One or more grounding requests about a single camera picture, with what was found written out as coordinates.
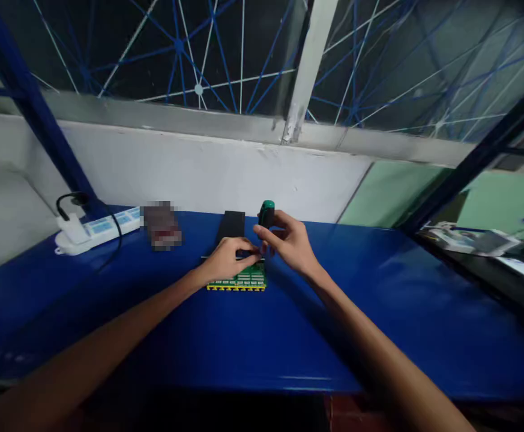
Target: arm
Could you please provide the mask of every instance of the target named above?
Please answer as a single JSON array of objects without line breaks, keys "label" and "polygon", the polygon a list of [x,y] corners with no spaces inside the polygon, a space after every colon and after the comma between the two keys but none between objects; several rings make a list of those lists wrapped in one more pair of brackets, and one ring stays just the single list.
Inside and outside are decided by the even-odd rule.
[{"label": "arm", "polygon": [[210,281],[228,279],[259,260],[241,238],[224,238],[212,255],[174,285],[76,342],[0,397],[0,431],[46,430],[71,413],[184,300]]},{"label": "arm", "polygon": [[312,286],[328,311],[346,328],[376,381],[418,431],[474,431],[472,425],[438,387],[344,294],[319,264],[300,221],[278,210],[276,225],[254,231],[267,246]]}]

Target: left hand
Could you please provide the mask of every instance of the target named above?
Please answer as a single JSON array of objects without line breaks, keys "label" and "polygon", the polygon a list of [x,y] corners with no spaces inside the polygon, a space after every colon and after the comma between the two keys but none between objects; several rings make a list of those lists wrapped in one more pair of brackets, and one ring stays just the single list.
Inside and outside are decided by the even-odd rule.
[{"label": "left hand", "polygon": [[[238,250],[248,250],[253,252],[248,258],[236,260],[236,252]],[[212,255],[198,267],[200,273],[203,274],[206,283],[215,280],[230,279],[236,276],[245,268],[260,261],[261,255],[257,247],[255,247],[245,237],[224,237]]]}]

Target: green wall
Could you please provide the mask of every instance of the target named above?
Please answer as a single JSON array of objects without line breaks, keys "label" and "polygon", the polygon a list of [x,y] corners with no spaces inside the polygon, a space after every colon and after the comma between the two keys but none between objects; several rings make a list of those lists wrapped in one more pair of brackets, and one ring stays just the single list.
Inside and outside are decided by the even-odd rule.
[{"label": "green wall", "polygon": [[499,229],[508,234],[524,228],[524,174],[483,172],[468,188],[460,226]]},{"label": "green wall", "polygon": [[[375,162],[340,223],[390,228],[444,170],[408,162]],[[468,188],[459,226],[506,233],[524,228],[524,174],[483,172]]]},{"label": "green wall", "polygon": [[374,162],[340,223],[390,228],[442,170],[411,162]]}]

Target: power cord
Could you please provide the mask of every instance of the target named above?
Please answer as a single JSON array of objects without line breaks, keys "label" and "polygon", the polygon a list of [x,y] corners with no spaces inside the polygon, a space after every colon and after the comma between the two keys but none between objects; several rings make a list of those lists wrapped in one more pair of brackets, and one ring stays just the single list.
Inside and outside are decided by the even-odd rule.
[{"label": "power cord", "polygon": [[[66,198],[66,197],[72,197],[72,203],[75,204],[75,205],[79,205],[79,206],[84,206],[84,205],[86,205],[89,202],[89,197],[84,192],[72,192],[72,193],[68,193],[68,194],[65,194],[65,195],[62,195],[61,197],[59,197],[57,199],[57,201],[56,201],[56,208],[58,210],[59,215],[64,220],[69,220],[70,219],[68,217],[67,213],[61,208],[61,201],[64,198]],[[15,344],[16,340],[18,340],[29,328],[31,328],[32,325],[34,325],[41,318],[46,316],[49,312],[54,310],[56,306],[58,306],[59,304],[64,302],[64,300],[66,300],[79,286],[84,284],[90,278],[92,278],[92,277],[96,276],[97,274],[99,274],[118,255],[118,253],[119,253],[119,251],[120,251],[120,249],[122,247],[122,237],[123,237],[122,230],[121,230],[121,228],[119,226],[118,220],[116,219],[114,214],[110,211],[110,209],[106,205],[106,203],[104,203],[99,198],[96,198],[96,199],[98,200],[98,202],[102,206],[104,206],[104,208],[106,209],[106,212],[108,213],[108,215],[110,215],[112,217],[113,222],[116,224],[116,227],[118,228],[118,246],[115,248],[114,252],[112,252],[112,254],[108,257],[108,259],[101,266],[99,266],[96,270],[94,270],[92,273],[87,275],[84,279],[82,279],[77,284],[75,284],[71,289],[69,289],[61,297],[59,297],[58,299],[54,300],[50,305],[48,305],[47,307],[42,309],[40,312],[38,312],[33,318],[31,318],[28,322],[23,324],[16,332],[14,332],[14,334],[8,339],[8,341],[4,345],[4,349],[2,349],[1,352],[0,352],[0,377],[2,376],[2,374],[5,371],[4,370],[5,356],[14,347],[14,344]],[[0,387],[0,394],[5,392],[8,388],[9,387],[7,387],[7,386]]]}]

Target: plug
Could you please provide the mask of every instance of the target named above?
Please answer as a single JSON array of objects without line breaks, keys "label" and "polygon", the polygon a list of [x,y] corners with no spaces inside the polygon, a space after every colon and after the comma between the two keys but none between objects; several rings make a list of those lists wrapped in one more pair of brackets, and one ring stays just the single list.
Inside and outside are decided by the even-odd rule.
[{"label": "plug", "polygon": [[56,217],[56,222],[73,244],[89,241],[89,235],[75,213],[70,213],[68,220],[58,216]]}]

